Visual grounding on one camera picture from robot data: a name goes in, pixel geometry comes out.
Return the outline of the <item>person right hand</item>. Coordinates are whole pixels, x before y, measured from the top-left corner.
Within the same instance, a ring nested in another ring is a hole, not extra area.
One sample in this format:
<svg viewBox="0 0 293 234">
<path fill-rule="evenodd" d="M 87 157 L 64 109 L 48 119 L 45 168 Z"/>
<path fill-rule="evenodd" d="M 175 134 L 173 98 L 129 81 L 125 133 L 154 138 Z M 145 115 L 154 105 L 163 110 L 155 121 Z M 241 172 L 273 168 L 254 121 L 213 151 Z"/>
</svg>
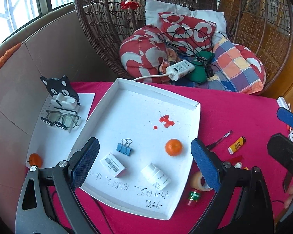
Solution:
<svg viewBox="0 0 293 234">
<path fill-rule="evenodd" d="M 284 201 L 284 209 L 287 209 L 293 200 L 293 185 L 291 185 L 287 190 L 288 197 Z"/>
</svg>

